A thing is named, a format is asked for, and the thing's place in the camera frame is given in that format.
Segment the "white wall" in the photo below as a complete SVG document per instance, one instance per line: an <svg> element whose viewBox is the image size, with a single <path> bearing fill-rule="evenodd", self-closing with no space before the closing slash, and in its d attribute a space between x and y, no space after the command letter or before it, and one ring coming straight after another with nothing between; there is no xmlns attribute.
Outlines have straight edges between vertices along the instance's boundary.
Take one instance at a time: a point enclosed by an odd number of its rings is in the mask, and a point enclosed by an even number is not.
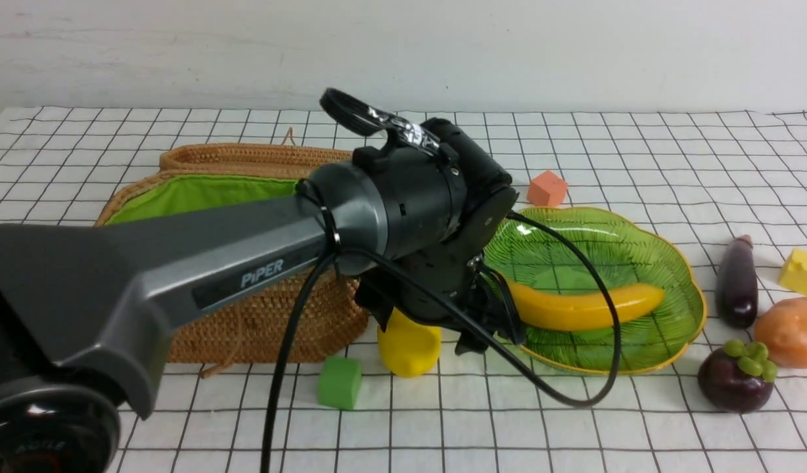
<svg viewBox="0 0 807 473"><path fill-rule="evenodd" d="M807 0L0 0L7 106L807 110Z"/></svg>

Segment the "toy eggplant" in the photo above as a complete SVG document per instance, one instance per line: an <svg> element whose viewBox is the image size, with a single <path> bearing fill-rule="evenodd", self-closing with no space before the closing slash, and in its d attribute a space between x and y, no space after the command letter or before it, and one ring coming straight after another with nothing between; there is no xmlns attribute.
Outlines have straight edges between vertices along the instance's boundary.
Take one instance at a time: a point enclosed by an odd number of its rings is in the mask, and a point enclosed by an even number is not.
<svg viewBox="0 0 807 473"><path fill-rule="evenodd" d="M716 313L725 324L749 328L757 320L758 288L751 236L727 246L716 275Z"/></svg>

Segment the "orange cube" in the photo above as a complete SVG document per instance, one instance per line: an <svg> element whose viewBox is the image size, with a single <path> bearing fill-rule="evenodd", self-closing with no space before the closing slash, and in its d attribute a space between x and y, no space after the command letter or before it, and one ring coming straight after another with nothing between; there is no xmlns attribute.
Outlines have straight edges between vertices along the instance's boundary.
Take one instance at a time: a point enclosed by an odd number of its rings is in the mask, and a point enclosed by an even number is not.
<svg viewBox="0 0 807 473"><path fill-rule="evenodd" d="M539 174L529 185L526 198L536 207L557 207L566 197L566 181L553 171Z"/></svg>

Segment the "green basket lining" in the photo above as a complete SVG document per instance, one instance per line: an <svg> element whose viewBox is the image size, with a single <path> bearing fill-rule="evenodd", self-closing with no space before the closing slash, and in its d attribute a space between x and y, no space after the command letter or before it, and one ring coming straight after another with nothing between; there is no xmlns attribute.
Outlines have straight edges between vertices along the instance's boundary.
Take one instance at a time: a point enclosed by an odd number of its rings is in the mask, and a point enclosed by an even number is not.
<svg viewBox="0 0 807 473"><path fill-rule="evenodd" d="M187 174L128 201L107 225L295 194L295 179Z"/></svg>

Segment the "black cable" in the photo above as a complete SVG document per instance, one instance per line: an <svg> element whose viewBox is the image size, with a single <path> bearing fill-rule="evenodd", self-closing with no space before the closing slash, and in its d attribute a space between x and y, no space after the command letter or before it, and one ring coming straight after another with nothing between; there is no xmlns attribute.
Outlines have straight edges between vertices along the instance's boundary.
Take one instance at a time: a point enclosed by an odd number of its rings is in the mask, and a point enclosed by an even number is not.
<svg viewBox="0 0 807 473"><path fill-rule="evenodd" d="M287 329L284 330L284 338L281 341L281 349L278 351L278 358L275 360L275 371L272 373L272 386L269 387L269 402L266 404L266 418L263 424L263 445L260 451L260 473L269 473L269 462L272 460L272 437L275 434L275 413L278 411L278 399L281 397L281 384L284 381L284 372L287 370L287 359L290 357L292 349L292 339L298 330L298 321L304 311L304 305L310 299L310 292L319 277L338 258L335 252L328 252L313 271L304 279L301 290L298 291L295 304L292 305L292 313L287 321Z"/></svg>
<svg viewBox="0 0 807 473"><path fill-rule="evenodd" d="M575 248L575 251L578 252L578 255L581 255L581 251L578 250L575 246L569 244L572 248ZM388 271L392 276L395 276L399 281L406 282L413 288L421 291L422 294L427 296L430 299L433 299L438 305L442 306L442 309L448 311L457 322L461 324L461 326L465 327L465 329L469 330L474 335L479 336L485 344L488 344L488 347L493 348L500 356L502 356L506 361L508 361L515 369L518 370L521 374L526 377L531 383L535 384L535 387L542 390L543 392L550 395L556 401L561 402L562 404L570 407L591 407L602 401L608 392L611 391L611 388L614 387L614 381L616 381L616 375L619 371L620 366L620 350L622 350L622 346L620 346L620 318L616 313L616 306L614 306L613 300L611 300L611 295L608 293L607 288L605 288L605 283L602 282L602 278L599 278L599 274L596 272L596 269L593 268L590 261L581 255L580 260L585 263L587 262L587 267L593 275L593 279L596 280L597 284L599 285L599 290L602 292L602 295L605 297L606 302L608 302L608 307L611 309L611 318L614 320L614 361L611 366L611 371L608 374L608 379L605 381L605 385L602 386L602 389L599 390L594 397L589 399L572 399L568 396L563 395L560 392L557 392L553 389L553 387L549 386L549 384L545 383L541 378L538 377L532 369L529 369L514 353L508 350L503 344L500 344L490 333L486 332L478 323L472 320L465 312L459 309L454 303L446 296L437 293L436 291L431 290L430 288L425 287L421 284L421 282L416 281L412 278L412 276L408 275L406 271L404 271L403 267L400 267L394 261L383 257L383 255L376 254L376 252L370 252L362 248L343 248L343 254L359 254L366 258L369 258L371 261L376 263L378 266L383 267L386 271Z"/></svg>
<svg viewBox="0 0 807 473"><path fill-rule="evenodd" d="M488 267L483 261L480 263L480 278L491 279L491 282L497 286L497 291L499 291L500 299L503 302L503 308L506 310L506 314L509 314L509 317L514 320L517 317L517 305L515 305L515 299L511 296L509 284L503 278L503 275L500 275L493 267Z"/></svg>
<svg viewBox="0 0 807 473"><path fill-rule="evenodd" d="M566 246L573 254L576 255L584 266L587 267L587 270L590 272L590 275L593 277L593 280L599 287L599 291L601 291L605 302L608 303L608 308L611 310L611 318L614 321L614 356L613 361L611 362L611 371L608 374L608 379L605 381L605 385L602 386L602 389L599 390L599 393L589 399L581 400L572 399L560 392L557 392L553 389L553 387L549 386L549 384L545 383L541 378L539 378L535 372L532 371L532 369L529 369L522 361L520 361L520 359L518 359L514 353L511 353L508 348L494 339L494 337L490 333L486 332L478 323L476 323L476 321L472 320L464 311L455 306L455 304L448 297L443 296L442 294L439 294L436 291L422 285L421 282L416 281L412 276L408 275L406 271L404 271L397 263L394 263L394 261L378 254L377 252L368 251L363 248L343 248L342 246L334 245L332 246L331 250L326 252L326 254L320 258L319 263L316 265L316 267L314 267L310 275L307 276L307 279L305 279L304 284L301 287L301 291L298 293L298 297L296 297L295 304L292 306L292 313L290 314L287 329L284 332L283 341L281 341L281 349L278 352L278 358L275 362L275 371L272 374L271 389L269 389L269 401L266 407L266 416L263 429L262 454L260 454L260 473L269 473L269 462L271 462L272 453L272 438L274 437L275 431L275 414L277 414L278 399L281 395L281 384L283 384L284 372L286 371L287 367L287 359L289 359L290 349L292 348L292 339L295 338L296 330L298 330L298 321L301 318L304 305L310 298L310 292L313 290L316 281L319 280L322 273L325 272L328 266L334 264L337 258L346 254L358 254L368 258L369 260L373 261L373 263L383 267L383 269L388 271L392 276L395 276L395 278L399 281L406 282L406 284L409 284L413 288L421 291L421 293L428 298L433 299L434 302L442 306L442 308L448 311L452 317L457 319L457 322L460 323L461 326L465 327L465 329L469 330L471 333L479 336L479 338L482 339L485 344L490 346L491 349L496 351L500 356L508 361L510 365L514 366L518 372L523 374L523 377L526 377L527 380L535 384L536 388L547 393L547 395L550 395L556 401L570 407L591 407L597 404L599 401L602 401L602 399L608 395L608 393L614 387L614 381L616 381L616 375L620 368L620 356L622 356L620 317L617 315L616 306L614 305L614 300L611 299L611 294L608 293L608 288L605 287L605 283L602 281L601 276L599 276L599 273L596 272L596 269L593 267L593 264L590 263L587 257L582 254L581 250L576 248L575 245L573 245L571 242L569 242L569 240L565 239L559 233L549 227L546 227L545 225L532 221L532 219L515 212L509 213L506 218L514 219L514 221L531 225L532 227L538 228L539 230L544 231L544 233L549 234L554 239L559 240L560 243ZM326 219L326 223L330 225L332 222L329 222L328 219ZM330 228L328 225L326 225L326 227L328 227L326 230L328 230L329 233L335 235L335 227ZM502 279L501 275L499 275L499 273L496 271L491 270L486 272L492 278L497 279L497 287L499 287L499 291L503 297L503 302L506 303L506 308L516 309L514 300L511 298L511 293L507 293L503 287L502 283L505 282L505 279Z"/></svg>

